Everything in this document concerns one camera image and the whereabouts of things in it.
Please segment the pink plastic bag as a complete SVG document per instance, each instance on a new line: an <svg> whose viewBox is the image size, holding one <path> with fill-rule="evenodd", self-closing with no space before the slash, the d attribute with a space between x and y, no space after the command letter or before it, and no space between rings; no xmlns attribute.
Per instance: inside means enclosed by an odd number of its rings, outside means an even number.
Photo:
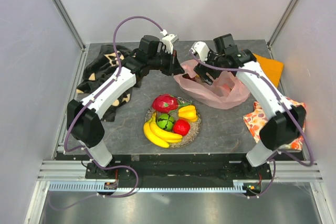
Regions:
<svg viewBox="0 0 336 224"><path fill-rule="evenodd" d="M220 76L209 85L201 81L194 72L196 60L187 60L182 63L185 70L182 74L174 76L181 90L193 99L216 109L228 110L245 102L250 95L248 88L232 73L223 71Z"/></svg>

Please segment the red fake dragon fruit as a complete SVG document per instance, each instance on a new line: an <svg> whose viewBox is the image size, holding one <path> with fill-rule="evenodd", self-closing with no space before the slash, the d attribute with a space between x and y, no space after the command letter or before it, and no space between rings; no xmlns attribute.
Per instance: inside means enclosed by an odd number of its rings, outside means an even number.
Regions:
<svg viewBox="0 0 336 224"><path fill-rule="evenodd" d="M162 94L156 97L152 103L152 108L160 113L169 113L184 106L191 105L190 101L183 101L179 97L171 94Z"/></svg>

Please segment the yellow fake bell pepper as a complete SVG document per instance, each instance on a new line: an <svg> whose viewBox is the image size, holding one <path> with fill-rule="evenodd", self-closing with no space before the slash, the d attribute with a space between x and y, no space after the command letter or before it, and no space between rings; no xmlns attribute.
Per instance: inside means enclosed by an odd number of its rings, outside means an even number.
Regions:
<svg viewBox="0 0 336 224"><path fill-rule="evenodd" d="M198 120L197 109L194 105L184 106L179 109L178 116L188 122L196 122Z"/></svg>

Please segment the green fake watermelon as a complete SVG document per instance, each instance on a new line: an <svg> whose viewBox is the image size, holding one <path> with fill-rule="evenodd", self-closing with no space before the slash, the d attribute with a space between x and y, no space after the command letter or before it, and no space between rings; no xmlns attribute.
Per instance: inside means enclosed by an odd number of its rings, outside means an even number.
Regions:
<svg viewBox="0 0 336 224"><path fill-rule="evenodd" d="M163 113L156 119L156 124L165 131L172 131L175 119L170 114Z"/></svg>

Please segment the red fake apple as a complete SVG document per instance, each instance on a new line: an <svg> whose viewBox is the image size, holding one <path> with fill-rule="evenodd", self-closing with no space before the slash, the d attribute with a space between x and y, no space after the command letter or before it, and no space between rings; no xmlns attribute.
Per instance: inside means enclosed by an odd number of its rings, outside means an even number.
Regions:
<svg viewBox="0 0 336 224"><path fill-rule="evenodd" d="M190 124L185 119L179 119L173 126L173 132L182 136L186 136L190 131Z"/></svg>

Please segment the yellow fake banana bunch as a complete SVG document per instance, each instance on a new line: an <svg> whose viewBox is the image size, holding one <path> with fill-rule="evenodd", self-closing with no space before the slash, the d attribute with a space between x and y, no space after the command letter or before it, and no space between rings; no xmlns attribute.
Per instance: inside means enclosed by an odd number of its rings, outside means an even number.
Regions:
<svg viewBox="0 0 336 224"><path fill-rule="evenodd" d="M154 112L150 119L143 125L145 137L154 145L161 148L170 148L171 144L177 144L182 141L182 135L165 131L156 123L156 115Z"/></svg>

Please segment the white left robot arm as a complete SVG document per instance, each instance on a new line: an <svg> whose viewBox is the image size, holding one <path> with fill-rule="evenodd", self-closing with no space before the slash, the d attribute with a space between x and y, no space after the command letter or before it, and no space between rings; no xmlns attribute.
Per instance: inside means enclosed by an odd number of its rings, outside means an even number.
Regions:
<svg viewBox="0 0 336 224"><path fill-rule="evenodd" d="M121 61L111 75L96 91L81 101L71 100L67 106L67 136L73 136L98 164L97 173L111 178L115 165L107 149L101 123L103 115L112 103L124 92L135 86L150 70L159 70L164 75L183 74L173 44L178 36L168 34L162 39L145 35L133 53Z"/></svg>

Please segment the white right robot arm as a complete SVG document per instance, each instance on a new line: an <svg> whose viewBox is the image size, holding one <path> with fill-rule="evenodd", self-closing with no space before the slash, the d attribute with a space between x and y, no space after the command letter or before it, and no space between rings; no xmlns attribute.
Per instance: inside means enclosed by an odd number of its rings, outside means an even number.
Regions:
<svg viewBox="0 0 336 224"><path fill-rule="evenodd" d="M260 140L247 154L240 172L248 179L259 173L259 166L285 144L303 135L306 110L294 105L269 80L256 56L249 50L239 50L231 34L213 40L215 50L205 42L193 44L190 54L198 64L194 71L211 85L222 71L231 72L242 82L264 111L267 123L261 128Z"/></svg>

